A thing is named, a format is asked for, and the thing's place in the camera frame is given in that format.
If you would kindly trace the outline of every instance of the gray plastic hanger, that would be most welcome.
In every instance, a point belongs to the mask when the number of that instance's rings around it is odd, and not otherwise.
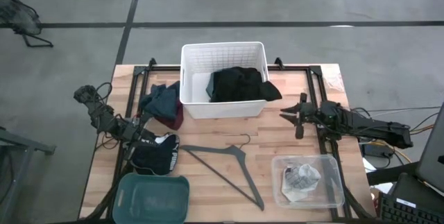
[[[253,182],[253,179],[251,178],[251,176],[248,172],[247,166],[245,165],[246,154],[240,148],[237,148],[234,145],[231,145],[228,148],[208,148],[208,147],[200,147],[200,146],[193,146],[193,145],[183,145],[180,147],[180,149],[187,151],[190,155],[192,155],[194,158],[196,158],[199,162],[201,162],[207,168],[211,169],[211,171],[213,171],[215,174],[217,174],[220,178],[225,180],[229,185],[231,185],[231,187],[234,187],[239,193],[244,195],[247,199],[251,200],[251,202],[255,203],[262,211],[264,211],[264,201],[262,200],[261,196],[259,195],[256,185]],[[242,191],[238,186],[234,185],[231,181],[229,181],[227,178],[225,178],[223,175],[221,175],[216,169],[213,169],[213,167],[211,167],[206,162],[204,162],[201,158],[199,158],[197,155],[192,153],[192,151],[202,151],[202,152],[207,152],[207,153],[234,155],[237,158],[239,165],[241,166],[242,172],[244,172],[245,179],[247,179],[248,185],[250,185],[251,191],[252,191],[253,195],[255,196],[255,199],[251,198],[248,194],[246,194],[244,191]]]

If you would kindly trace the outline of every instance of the teal plastic basket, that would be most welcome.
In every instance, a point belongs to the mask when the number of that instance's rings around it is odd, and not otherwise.
[[[120,180],[112,217],[116,224],[182,224],[188,203],[185,177],[129,173]]]

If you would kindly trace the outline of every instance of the wooden tabletop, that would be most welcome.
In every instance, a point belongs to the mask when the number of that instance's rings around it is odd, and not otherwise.
[[[347,95],[338,64],[321,64],[327,97],[331,101],[348,107]],[[117,65],[112,79],[113,90],[108,104],[116,113],[125,113],[134,65]],[[299,102],[301,92],[308,93],[307,79],[301,71],[271,71],[270,80],[280,90],[283,99],[267,103],[258,117],[231,119],[199,119],[194,120],[184,111],[184,122],[177,131],[180,145],[197,145],[212,148],[226,148],[251,142],[242,150],[246,153],[246,166],[264,201],[262,212],[256,205],[233,189],[207,167],[181,150],[174,175],[185,176],[190,183],[190,199],[188,222],[220,222],[220,221],[328,221],[328,209],[285,209],[276,205],[273,199],[271,160],[276,155],[318,155],[319,146],[316,129],[311,124],[305,125],[305,137],[296,140],[295,128],[279,117],[280,109],[290,107]],[[178,71],[151,72],[148,90],[152,84],[173,84],[179,80]],[[137,107],[138,92],[136,90],[133,114]],[[156,120],[147,127],[150,131],[163,135],[171,132]],[[344,137],[339,142],[339,152],[345,176],[345,183],[353,196],[367,212],[375,215],[370,197],[370,189],[364,164],[357,140]],[[209,153],[196,154],[231,180],[235,185],[253,197],[248,183],[234,157]],[[112,183],[117,148],[98,149],[94,154],[89,180],[83,199],[80,217],[87,216],[99,204]]]

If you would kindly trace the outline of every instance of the white laundry basket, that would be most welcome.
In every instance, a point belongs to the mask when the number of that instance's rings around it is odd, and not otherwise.
[[[186,44],[180,61],[180,102],[194,119],[256,117],[265,100],[209,103],[206,92],[211,73],[231,67],[256,68],[268,81],[261,42]]]

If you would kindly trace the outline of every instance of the clear plastic container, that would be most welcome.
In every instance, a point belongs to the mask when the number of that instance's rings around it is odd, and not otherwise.
[[[311,185],[311,190],[291,189],[291,197],[296,196],[294,201],[289,200],[289,192],[287,196],[282,193],[282,183],[284,173],[287,168],[300,168],[300,166],[308,164],[315,168],[320,175],[315,184]],[[340,207],[344,204],[344,191],[339,175],[338,163],[331,155],[311,155],[311,156],[276,156],[271,161],[271,173],[273,179],[273,197],[280,207],[294,209],[316,209],[316,208],[333,208]]]

